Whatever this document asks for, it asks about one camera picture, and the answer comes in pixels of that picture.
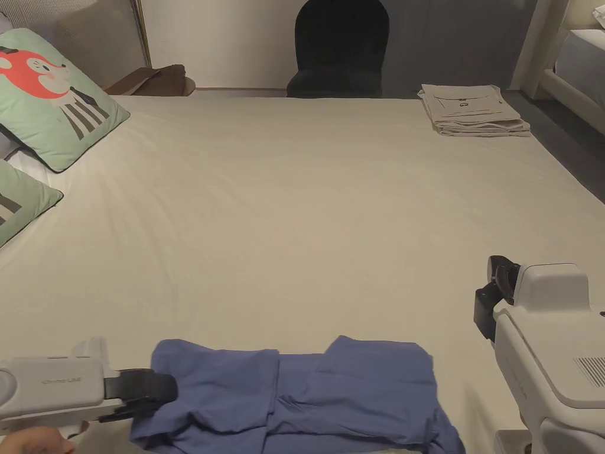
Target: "folded blue garment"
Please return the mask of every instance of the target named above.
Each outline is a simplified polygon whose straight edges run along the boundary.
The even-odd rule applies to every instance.
[[[432,358],[416,344],[339,337],[324,354],[210,350],[161,342],[151,367],[179,396],[133,421],[161,454],[343,454],[410,449],[464,454],[437,400]]]

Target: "green pillow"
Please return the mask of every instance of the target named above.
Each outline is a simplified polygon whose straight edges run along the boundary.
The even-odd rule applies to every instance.
[[[130,117],[43,38],[0,35],[0,133],[62,172]]]
[[[63,194],[0,160],[0,248]]]

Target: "wall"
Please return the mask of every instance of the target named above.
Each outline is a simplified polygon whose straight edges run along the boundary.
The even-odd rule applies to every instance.
[[[391,18],[387,97],[421,83],[508,87],[536,0],[382,0]],[[305,0],[142,0],[152,63],[198,87],[285,88]]]
[[[382,0],[391,16],[384,94],[422,83],[508,88],[536,0]]]
[[[198,87],[285,88],[305,1],[142,0],[151,62],[184,64]]]

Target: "robot vent grille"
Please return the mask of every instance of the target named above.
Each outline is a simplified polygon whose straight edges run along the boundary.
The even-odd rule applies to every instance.
[[[574,363],[593,386],[605,388],[605,358],[576,358]]]

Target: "folded cloth stack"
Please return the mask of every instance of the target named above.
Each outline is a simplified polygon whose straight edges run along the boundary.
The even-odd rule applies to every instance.
[[[603,28],[605,28],[605,5],[599,6],[595,8],[592,12],[592,15],[595,16],[595,19]]]
[[[423,85],[418,96],[444,136],[530,136],[529,123],[508,105],[494,85]]]
[[[324,354],[210,350],[161,342],[151,366],[178,398],[133,421],[161,454],[464,454],[437,400],[433,360],[416,344],[338,338]]]

